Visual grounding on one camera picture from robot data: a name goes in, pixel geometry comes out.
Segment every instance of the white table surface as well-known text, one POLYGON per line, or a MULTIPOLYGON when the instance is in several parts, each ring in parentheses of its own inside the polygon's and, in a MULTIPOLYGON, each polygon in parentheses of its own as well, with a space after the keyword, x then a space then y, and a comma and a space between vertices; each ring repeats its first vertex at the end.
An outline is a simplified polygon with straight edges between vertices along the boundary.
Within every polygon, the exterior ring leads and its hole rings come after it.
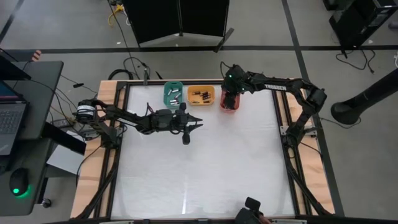
MULTIPOLYGON (((270 91, 246 93, 235 114, 211 106, 187 113, 204 126, 182 144, 182 134, 145 136, 129 127, 123 137, 112 219, 234 218, 246 197, 267 217, 294 215, 270 91)), ((127 110, 144 115, 163 104, 163 86, 131 87, 127 110)))

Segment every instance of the gray floor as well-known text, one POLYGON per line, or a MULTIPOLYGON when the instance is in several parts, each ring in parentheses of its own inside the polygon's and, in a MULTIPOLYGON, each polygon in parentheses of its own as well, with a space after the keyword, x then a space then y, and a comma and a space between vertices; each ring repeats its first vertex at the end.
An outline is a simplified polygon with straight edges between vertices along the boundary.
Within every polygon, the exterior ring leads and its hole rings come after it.
MULTIPOLYGON (((0 1, 0 29, 11 14, 14 1, 0 1)), ((321 0, 288 0, 298 41, 301 46, 336 45, 328 24, 331 12, 321 0)), ((75 49, 124 47, 118 27, 106 22, 110 14, 105 0, 25 0, 0 47, 5 49, 75 49)), ((137 47, 134 34, 120 14, 129 47, 137 47)), ((395 13, 390 21, 398 21, 395 13)), ((289 27, 280 0, 231 0, 228 27, 235 32, 226 45, 286 45, 293 46, 289 27)), ((398 31, 389 30, 385 23, 371 38, 372 45, 397 45, 398 31)), ((214 45, 219 39, 210 37, 168 37, 147 47, 214 45)), ((329 109, 336 102, 363 91, 391 72, 395 65, 395 50, 378 50, 369 70, 359 71, 336 61, 334 51, 304 51, 308 75, 317 86, 325 88, 328 100, 320 115, 331 118, 329 109)), ((244 69, 264 72, 270 77, 300 77, 299 63, 294 51, 239 50, 213 52, 151 52, 133 53, 164 78, 220 78, 220 61, 240 64, 244 69)), ((93 90, 100 81, 117 68, 123 67, 127 53, 102 54, 43 54, 41 60, 65 62, 63 75, 83 82, 93 90)), ((360 52, 352 53, 348 61, 362 66, 360 52)), ((93 94, 86 89, 74 89, 72 83, 61 79, 59 89, 78 103, 93 94)), ((362 116, 362 123, 352 129, 341 129, 323 122, 326 141, 346 216, 398 219, 398 157, 395 114, 398 95, 391 96, 362 116)), ((70 115, 66 104, 63 110, 70 115)), ((54 118, 61 118, 53 112, 54 118)), ((50 209, 36 206, 28 217, 1 217, 1 223, 43 223, 66 220, 75 194, 74 179, 53 179, 46 197, 56 203, 50 209)))

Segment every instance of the small object in bin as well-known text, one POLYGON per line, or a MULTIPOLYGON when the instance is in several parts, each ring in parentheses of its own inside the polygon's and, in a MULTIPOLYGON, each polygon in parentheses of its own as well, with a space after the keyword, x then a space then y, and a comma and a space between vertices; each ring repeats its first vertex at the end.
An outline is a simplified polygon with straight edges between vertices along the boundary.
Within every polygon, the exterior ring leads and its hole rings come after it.
POLYGON ((181 95, 181 93, 178 93, 177 95, 175 95, 174 99, 178 99, 178 97, 181 95))

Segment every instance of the orange bin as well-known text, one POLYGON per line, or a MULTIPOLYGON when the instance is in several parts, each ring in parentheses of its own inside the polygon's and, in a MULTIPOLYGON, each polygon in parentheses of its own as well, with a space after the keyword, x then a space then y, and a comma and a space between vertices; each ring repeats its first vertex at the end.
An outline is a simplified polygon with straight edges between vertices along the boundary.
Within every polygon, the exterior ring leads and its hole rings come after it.
POLYGON ((193 85, 188 87, 187 90, 187 99, 189 103, 193 106, 207 106, 212 105, 214 100, 216 99, 216 93, 214 86, 212 85, 193 85), (201 94, 207 92, 210 96, 209 99, 203 100, 201 95, 194 95, 194 92, 200 92, 201 94))

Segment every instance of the black stand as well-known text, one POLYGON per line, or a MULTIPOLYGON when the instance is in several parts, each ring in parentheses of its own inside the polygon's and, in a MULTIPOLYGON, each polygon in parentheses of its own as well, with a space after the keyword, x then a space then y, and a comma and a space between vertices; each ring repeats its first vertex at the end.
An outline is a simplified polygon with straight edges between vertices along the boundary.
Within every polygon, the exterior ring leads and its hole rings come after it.
POLYGON ((331 115, 342 124, 355 124, 371 106, 398 91, 398 68, 359 95, 331 107, 331 115))

